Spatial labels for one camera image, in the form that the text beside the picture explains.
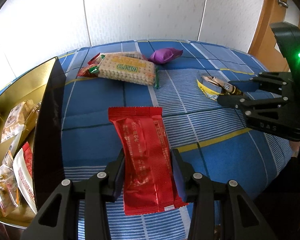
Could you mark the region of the yellow black snack packet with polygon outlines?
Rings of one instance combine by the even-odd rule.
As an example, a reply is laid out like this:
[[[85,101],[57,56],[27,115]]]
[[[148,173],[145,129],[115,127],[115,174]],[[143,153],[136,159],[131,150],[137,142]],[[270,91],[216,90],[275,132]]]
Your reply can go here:
[[[243,95],[236,86],[214,76],[197,75],[199,89],[211,100],[216,101],[220,95]]]

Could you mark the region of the red foil snack packet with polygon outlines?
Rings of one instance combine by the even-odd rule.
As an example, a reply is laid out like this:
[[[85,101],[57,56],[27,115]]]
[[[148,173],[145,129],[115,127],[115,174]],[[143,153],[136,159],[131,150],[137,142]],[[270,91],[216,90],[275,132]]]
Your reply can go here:
[[[125,215],[146,215],[185,206],[173,177],[162,108],[110,107],[108,118],[125,153]]]

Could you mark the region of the orange clear nut packet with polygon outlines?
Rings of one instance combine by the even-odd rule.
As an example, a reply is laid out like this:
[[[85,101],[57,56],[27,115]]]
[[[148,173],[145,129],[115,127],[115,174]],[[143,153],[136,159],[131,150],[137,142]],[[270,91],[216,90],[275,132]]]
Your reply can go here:
[[[0,166],[0,208],[6,217],[20,205],[20,192],[11,167],[4,164]]]

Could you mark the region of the long white snack packet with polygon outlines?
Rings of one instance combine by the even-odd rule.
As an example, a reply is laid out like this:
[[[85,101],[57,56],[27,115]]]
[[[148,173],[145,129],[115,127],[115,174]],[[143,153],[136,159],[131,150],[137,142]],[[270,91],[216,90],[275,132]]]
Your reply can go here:
[[[10,169],[12,169],[13,157],[17,151],[18,145],[21,142],[21,137],[23,134],[24,134],[24,132],[20,132],[14,137],[12,143],[10,144],[10,146],[5,154],[5,157],[3,158],[2,164]]]

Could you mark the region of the green yellow cracker pack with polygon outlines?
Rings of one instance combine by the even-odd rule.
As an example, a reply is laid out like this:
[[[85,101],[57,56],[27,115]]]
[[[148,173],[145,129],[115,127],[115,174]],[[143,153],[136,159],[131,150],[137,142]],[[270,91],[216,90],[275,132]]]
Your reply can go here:
[[[107,55],[92,69],[98,77],[145,86],[159,87],[158,70],[154,63],[120,55]]]

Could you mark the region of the white red snack packet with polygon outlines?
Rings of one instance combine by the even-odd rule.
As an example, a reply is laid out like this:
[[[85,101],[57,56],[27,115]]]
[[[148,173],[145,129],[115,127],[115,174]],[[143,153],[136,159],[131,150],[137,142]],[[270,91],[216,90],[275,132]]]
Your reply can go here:
[[[36,201],[33,190],[32,162],[33,154],[28,142],[21,147],[13,161],[13,172],[18,188],[31,210],[37,214]]]

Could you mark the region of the beige round pastry packet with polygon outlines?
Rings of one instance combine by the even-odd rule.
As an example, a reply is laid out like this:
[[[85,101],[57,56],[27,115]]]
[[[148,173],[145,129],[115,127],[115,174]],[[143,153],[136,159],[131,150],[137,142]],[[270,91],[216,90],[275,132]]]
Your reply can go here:
[[[32,131],[34,128],[42,102],[35,104],[33,100],[25,100],[11,109],[4,124],[1,143],[17,136],[23,131]]]

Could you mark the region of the blue plaid tablecloth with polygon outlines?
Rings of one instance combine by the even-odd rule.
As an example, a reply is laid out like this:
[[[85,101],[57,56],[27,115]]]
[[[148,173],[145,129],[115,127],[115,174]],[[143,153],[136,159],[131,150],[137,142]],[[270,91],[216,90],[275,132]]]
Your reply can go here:
[[[137,51],[149,57],[162,48],[183,54],[158,68],[158,88],[77,75],[95,55]],[[72,181],[89,178],[117,158],[122,144],[108,119],[110,107],[161,107],[170,147],[197,172],[221,183],[234,179],[252,198],[292,157],[287,140],[248,129],[239,110],[223,108],[198,87],[199,75],[249,80],[265,70],[246,53],[204,42],[139,40],[80,48],[61,56],[60,62],[66,73],[63,165]]]

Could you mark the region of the wooden door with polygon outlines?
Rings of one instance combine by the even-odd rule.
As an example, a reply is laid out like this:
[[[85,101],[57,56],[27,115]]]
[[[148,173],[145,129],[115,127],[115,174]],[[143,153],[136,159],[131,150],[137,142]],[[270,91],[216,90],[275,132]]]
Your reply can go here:
[[[280,7],[277,0],[263,0],[261,14],[248,53],[271,72],[288,72],[292,46],[289,32],[300,33],[300,9],[293,0],[283,0],[289,8]]]

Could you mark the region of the purple snack packet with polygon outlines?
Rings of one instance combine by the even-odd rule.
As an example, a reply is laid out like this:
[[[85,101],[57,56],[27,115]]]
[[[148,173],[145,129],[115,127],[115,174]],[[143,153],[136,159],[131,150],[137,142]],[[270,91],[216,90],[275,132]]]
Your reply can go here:
[[[161,48],[155,50],[154,53],[148,58],[148,61],[154,64],[165,64],[173,61],[183,54],[183,50],[175,48]]]

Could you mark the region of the red-ended biscuit roll pack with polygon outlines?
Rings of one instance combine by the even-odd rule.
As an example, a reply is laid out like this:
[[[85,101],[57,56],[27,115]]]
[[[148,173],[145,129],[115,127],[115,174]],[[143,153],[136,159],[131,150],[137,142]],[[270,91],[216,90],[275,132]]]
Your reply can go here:
[[[120,55],[120,56],[126,56],[126,57],[131,57],[135,59],[140,59],[140,60],[146,60],[147,58],[142,55],[140,52],[137,51],[128,51],[128,52],[116,52],[116,53],[98,53],[95,55],[92,59],[88,61],[88,65],[85,67],[82,67],[78,73],[77,76],[80,77],[96,77],[96,73],[92,73],[90,69],[98,66],[100,62],[103,60],[104,57],[107,55]]]

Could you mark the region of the black and gold box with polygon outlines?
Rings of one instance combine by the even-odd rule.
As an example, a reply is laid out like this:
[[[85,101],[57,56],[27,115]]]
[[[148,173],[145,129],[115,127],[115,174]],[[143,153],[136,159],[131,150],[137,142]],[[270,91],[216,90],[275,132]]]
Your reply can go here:
[[[0,165],[11,144],[1,142],[3,126],[10,110],[24,100],[41,102],[34,130],[33,188],[36,207],[41,208],[64,179],[61,122],[65,73],[57,57],[28,71],[0,94]]]

